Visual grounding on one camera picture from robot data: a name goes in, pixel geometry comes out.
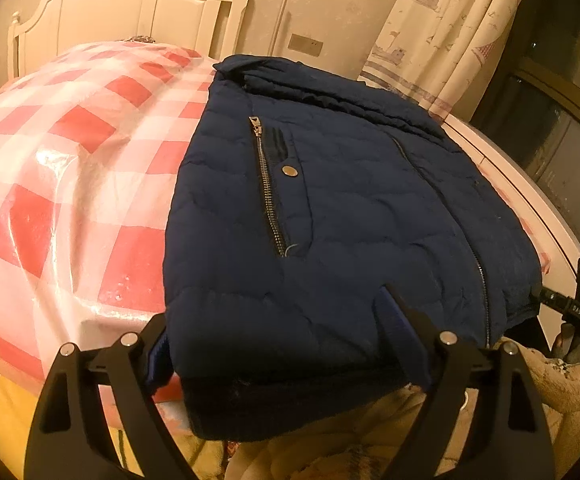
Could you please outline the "navy blue quilted jacket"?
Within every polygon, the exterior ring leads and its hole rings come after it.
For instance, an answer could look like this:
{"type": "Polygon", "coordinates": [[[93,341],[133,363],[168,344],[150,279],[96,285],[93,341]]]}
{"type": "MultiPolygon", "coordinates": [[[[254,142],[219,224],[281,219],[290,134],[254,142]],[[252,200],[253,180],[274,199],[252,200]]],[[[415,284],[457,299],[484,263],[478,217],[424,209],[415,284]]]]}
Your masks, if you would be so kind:
{"type": "Polygon", "coordinates": [[[535,318],[540,259],[418,105],[234,55],[179,166],[165,318],[192,431],[263,440],[424,377],[405,310],[487,347],[535,318]]]}

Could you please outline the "beige plaid blanket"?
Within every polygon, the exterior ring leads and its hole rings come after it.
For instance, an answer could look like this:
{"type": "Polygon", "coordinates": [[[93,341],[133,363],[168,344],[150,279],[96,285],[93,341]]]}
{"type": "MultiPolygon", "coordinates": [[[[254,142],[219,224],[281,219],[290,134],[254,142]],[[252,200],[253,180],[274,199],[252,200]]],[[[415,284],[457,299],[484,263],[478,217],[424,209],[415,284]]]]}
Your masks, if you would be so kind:
{"type": "Polygon", "coordinates": [[[268,440],[176,443],[197,479],[580,479],[580,344],[558,358],[510,339],[451,348],[429,390],[268,440]]]}

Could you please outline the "white window bench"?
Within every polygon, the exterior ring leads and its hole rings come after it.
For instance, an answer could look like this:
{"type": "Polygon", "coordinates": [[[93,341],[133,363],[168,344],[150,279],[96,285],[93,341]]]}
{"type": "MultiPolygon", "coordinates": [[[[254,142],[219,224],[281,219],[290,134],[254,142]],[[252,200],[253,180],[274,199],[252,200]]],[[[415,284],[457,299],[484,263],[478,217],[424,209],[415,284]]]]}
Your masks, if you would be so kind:
{"type": "MultiPolygon", "coordinates": [[[[552,206],[546,195],[528,175],[487,136],[453,115],[448,115],[442,125],[447,136],[456,143],[488,180],[500,199],[517,216],[521,227],[534,247],[540,263],[543,284],[563,296],[575,297],[576,271],[580,258],[580,242],[567,222],[552,206]]],[[[488,343],[494,336],[503,335],[503,326],[495,330],[494,270],[486,270],[485,257],[479,255],[482,278],[488,286],[488,307],[492,312],[488,343]]],[[[551,347],[561,330],[562,314],[541,306],[538,311],[540,327],[551,347]]]]}

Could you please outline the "yellow blanket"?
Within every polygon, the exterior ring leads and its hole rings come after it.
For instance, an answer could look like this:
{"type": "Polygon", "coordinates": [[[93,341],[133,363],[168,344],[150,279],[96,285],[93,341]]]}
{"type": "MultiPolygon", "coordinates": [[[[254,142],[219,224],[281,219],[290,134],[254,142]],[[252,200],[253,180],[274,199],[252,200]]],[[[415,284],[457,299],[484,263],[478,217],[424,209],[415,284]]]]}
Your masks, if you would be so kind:
{"type": "Polygon", "coordinates": [[[46,372],[44,364],[32,375],[9,363],[0,368],[0,459],[17,479],[23,478],[28,433],[46,372]]]}

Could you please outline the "dark window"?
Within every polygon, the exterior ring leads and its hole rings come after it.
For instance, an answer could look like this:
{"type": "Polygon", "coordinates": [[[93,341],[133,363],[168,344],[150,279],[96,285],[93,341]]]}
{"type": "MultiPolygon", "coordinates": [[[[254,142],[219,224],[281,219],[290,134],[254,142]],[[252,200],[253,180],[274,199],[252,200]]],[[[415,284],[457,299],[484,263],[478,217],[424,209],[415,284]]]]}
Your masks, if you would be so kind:
{"type": "Polygon", "coordinates": [[[580,0],[521,0],[470,122],[538,185],[580,242],[580,0]]]}

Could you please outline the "red white checkered bed cover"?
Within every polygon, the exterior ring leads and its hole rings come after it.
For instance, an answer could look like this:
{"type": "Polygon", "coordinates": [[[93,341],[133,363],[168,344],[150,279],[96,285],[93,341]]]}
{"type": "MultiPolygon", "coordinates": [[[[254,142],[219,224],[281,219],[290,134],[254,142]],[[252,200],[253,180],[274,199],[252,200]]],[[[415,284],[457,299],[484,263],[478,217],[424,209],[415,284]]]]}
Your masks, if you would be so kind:
{"type": "Polygon", "coordinates": [[[0,373],[39,392],[60,346],[164,308],[164,230],[213,61],[81,44],[0,89],[0,373]]]}

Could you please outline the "nautical print curtain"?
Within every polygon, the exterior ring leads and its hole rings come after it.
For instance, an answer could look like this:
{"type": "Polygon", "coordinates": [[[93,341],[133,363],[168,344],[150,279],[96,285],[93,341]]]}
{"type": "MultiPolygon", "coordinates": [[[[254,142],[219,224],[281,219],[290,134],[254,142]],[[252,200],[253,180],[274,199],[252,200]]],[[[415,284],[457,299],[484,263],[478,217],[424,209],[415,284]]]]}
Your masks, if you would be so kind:
{"type": "Polygon", "coordinates": [[[358,79],[442,122],[505,37],[521,0],[396,0],[358,79]]]}

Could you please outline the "patterned round pillow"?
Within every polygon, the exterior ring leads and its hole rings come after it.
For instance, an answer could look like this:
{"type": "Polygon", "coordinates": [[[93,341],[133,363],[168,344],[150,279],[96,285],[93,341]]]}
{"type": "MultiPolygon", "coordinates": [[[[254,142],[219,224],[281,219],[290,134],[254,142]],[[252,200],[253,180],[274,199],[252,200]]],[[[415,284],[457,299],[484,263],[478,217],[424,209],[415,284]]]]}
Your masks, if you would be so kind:
{"type": "Polygon", "coordinates": [[[121,41],[138,42],[138,44],[156,44],[156,40],[154,38],[152,38],[151,36],[144,36],[144,35],[131,36],[130,38],[125,38],[121,41]]]}

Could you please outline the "white stick lamp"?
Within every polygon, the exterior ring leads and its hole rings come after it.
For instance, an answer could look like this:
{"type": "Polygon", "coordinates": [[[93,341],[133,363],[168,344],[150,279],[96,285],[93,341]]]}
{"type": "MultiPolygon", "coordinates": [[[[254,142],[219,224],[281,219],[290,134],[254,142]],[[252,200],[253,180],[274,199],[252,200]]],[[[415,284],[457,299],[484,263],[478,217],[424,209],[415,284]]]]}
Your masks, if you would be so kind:
{"type": "Polygon", "coordinates": [[[272,36],[270,36],[270,43],[267,50],[269,55],[275,55],[277,53],[282,36],[282,28],[284,27],[284,20],[286,19],[288,1],[289,0],[281,0],[280,2],[272,36]]]}

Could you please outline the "white wooden headboard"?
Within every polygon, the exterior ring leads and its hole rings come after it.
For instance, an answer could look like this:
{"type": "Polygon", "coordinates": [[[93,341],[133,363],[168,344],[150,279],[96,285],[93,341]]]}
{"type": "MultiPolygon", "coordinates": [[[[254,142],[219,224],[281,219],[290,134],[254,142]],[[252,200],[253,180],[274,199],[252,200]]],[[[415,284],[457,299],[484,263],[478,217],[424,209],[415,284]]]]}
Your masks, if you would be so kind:
{"type": "Polygon", "coordinates": [[[236,52],[249,0],[40,0],[8,29],[10,79],[78,44],[146,37],[221,60],[236,52]]]}

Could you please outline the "wall socket panel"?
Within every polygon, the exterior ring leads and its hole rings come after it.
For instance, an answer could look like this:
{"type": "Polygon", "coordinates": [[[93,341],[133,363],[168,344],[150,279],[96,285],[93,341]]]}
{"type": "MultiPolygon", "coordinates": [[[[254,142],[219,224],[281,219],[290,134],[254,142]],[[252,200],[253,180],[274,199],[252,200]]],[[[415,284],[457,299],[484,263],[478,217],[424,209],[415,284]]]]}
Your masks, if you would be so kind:
{"type": "Polygon", "coordinates": [[[288,49],[318,58],[322,53],[322,41],[297,34],[292,34],[288,42],[288,49]]]}

